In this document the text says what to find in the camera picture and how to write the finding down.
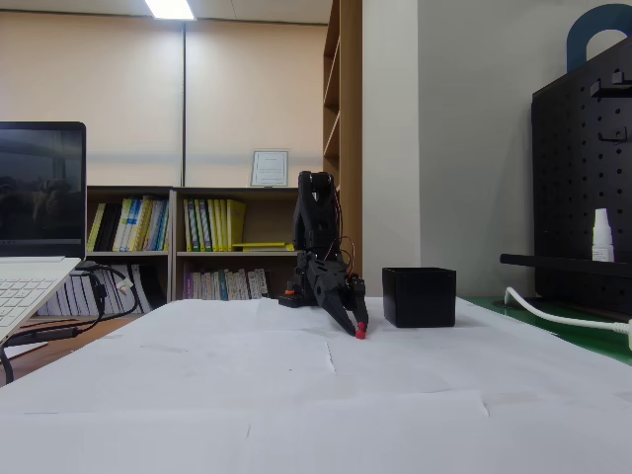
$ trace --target picture frame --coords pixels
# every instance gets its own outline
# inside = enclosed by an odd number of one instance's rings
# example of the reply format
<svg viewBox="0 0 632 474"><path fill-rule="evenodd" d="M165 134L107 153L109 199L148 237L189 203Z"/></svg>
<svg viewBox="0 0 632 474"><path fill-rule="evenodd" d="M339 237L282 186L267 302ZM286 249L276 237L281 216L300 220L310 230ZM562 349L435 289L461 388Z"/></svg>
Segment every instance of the picture frame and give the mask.
<svg viewBox="0 0 632 474"><path fill-rule="evenodd" d="M287 150L255 150L250 186L287 188Z"/></svg>

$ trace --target white laptop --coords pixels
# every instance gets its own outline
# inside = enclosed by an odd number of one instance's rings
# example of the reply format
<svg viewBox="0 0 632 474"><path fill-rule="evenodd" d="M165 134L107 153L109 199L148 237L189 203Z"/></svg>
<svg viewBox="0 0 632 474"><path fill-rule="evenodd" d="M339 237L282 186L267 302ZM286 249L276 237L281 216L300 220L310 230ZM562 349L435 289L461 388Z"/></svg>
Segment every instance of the white laptop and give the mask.
<svg viewBox="0 0 632 474"><path fill-rule="evenodd" d="M0 122L0 346L85 258L86 127Z"/></svg>

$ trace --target table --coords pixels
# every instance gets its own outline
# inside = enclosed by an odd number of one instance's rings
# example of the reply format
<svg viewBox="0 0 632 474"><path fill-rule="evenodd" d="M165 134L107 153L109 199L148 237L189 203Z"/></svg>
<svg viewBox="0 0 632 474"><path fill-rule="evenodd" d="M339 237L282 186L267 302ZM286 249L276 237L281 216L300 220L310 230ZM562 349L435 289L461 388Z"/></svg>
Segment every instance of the table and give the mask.
<svg viewBox="0 0 632 474"><path fill-rule="evenodd" d="M423 330L381 304L366 341L317 308L166 305L0 389L3 471L629 470L631 367L463 300Z"/></svg>

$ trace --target spray bottle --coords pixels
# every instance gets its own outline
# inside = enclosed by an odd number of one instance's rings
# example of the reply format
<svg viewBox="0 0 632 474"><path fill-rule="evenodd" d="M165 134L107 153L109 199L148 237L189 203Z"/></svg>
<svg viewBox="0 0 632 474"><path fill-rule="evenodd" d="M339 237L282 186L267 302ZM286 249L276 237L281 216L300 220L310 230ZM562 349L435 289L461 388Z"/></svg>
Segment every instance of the spray bottle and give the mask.
<svg viewBox="0 0 632 474"><path fill-rule="evenodd" d="M610 229L610 224L608 224L607 209L596 209L594 211L592 259L595 262L614 262L612 230Z"/></svg>

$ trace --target black box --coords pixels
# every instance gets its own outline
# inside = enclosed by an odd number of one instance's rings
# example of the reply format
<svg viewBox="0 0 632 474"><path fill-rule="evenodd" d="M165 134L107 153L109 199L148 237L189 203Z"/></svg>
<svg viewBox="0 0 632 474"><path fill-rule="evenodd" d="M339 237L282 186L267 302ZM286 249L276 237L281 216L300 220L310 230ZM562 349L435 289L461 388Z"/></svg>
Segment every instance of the black box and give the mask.
<svg viewBox="0 0 632 474"><path fill-rule="evenodd" d="M382 269L384 316L398 328L454 326L456 272Z"/></svg>

